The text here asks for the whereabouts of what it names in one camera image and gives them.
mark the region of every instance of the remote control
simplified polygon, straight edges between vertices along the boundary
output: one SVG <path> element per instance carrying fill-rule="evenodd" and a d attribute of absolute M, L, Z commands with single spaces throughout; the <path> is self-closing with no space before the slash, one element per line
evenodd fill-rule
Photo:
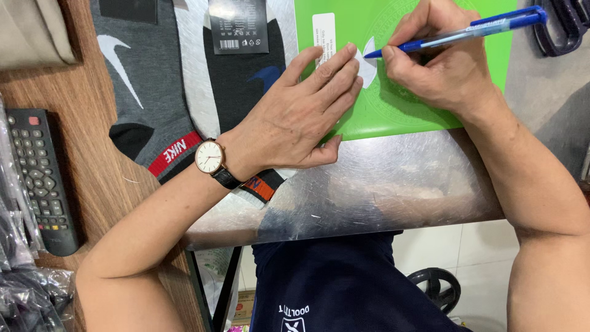
<path fill-rule="evenodd" d="M 45 248 L 55 256 L 69 256 L 80 247 L 76 220 L 70 213 L 64 186 L 57 121 L 44 109 L 7 109 L 17 164 L 24 179 Z"/>

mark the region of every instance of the rose gold watch case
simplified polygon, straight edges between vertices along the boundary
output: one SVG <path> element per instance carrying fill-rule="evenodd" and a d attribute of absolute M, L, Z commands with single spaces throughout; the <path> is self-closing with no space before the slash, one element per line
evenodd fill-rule
<path fill-rule="evenodd" d="M 200 149 L 200 148 L 203 146 L 203 144 L 205 144 L 205 143 L 207 143 L 207 142 L 211 142 L 211 143 L 213 143 L 213 144 L 215 144 L 215 145 L 217 145 L 217 146 L 219 147 L 219 150 L 221 151 L 221 162 L 219 163 L 219 165 L 218 165 L 218 166 L 217 166 L 217 167 L 216 167 L 214 170 L 212 170 L 212 171 L 208 171 L 208 172 L 205 172 L 204 170 L 202 170 L 202 169 L 199 167 L 199 163 L 196 161 L 196 158 L 197 158 L 197 156 L 198 156 L 198 154 L 199 154 L 199 149 Z M 203 143 L 201 143 L 201 144 L 199 145 L 199 147 L 196 149 L 196 152 L 195 152 L 195 165 L 196 165 L 196 167 L 197 167 L 197 168 L 198 168 L 198 169 L 199 169 L 201 172 L 203 172 L 203 173 L 205 173 L 205 174 L 209 174 L 209 175 L 211 175 L 211 174 L 213 174 L 213 173 L 217 172 L 217 171 L 218 171 L 218 170 L 219 170 L 221 167 L 223 167 L 223 168 L 227 169 L 227 167 L 225 166 L 225 147 L 224 147 L 224 146 L 222 146 L 221 144 L 219 144 L 219 143 L 215 142 L 215 141 L 203 141 Z"/>

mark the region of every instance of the blue pen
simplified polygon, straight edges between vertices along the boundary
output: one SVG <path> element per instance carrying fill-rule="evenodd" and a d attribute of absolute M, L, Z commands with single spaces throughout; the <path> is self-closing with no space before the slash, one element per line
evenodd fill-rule
<path fill-rule="evenodd" d="M 476 37 L 483 37 L 500 32 L 506 32 L 533 24 L 546 24 L 547 13 L 540 6 L 531 6 L 525 9 L 496 15 L 489 18 L 471 22 L 470 26 L 463 30 L 440 34 L 435 37 L 422 40 L 409 41 L 401 44 L 400 50 L 408 53 L 428 47 L 438 47 L 444 44 L 456 43 Z M 365 58 L 380 58 L 381 50 L 365 55 Z"/>

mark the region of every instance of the wristwatch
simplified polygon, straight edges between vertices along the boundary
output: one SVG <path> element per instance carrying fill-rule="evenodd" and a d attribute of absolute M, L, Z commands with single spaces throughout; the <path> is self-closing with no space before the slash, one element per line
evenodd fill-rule
<path fill-rule="evenodd" d="M 244 184 L 227 170 L 225 147 L 215 142 L 214 138 L 208 138 L 197 146 L 195 164 L 201 172 L 211 175 L 227 189 L 236 189 Z"/>

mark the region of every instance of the wood grain surface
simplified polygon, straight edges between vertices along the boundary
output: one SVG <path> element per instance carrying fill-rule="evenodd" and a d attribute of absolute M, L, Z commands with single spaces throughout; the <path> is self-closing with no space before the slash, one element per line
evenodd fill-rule
<path fill-rule="evenodd" d="M 77 253 L 66 258 L 41 255 L 37 265 L 75 271 L 94 244 L 159 184 L 109 139 L 110 125 L 116 120 L 113 86 L 96 40 L 88 0 L 58 1 L 81 63 L 65 68 L 0 71 L 0 93 L 7 108 L 43 108 L 60 119 L 65 162 L 71 170 L 80 203 L 79 222 L 87 240 Z M 185 255 L 178 246 L 162 264 L 160 279 L 187 331 L 204 331 Z M 76 331 L 86 331 L 78 299 L 75 306 Z"/>

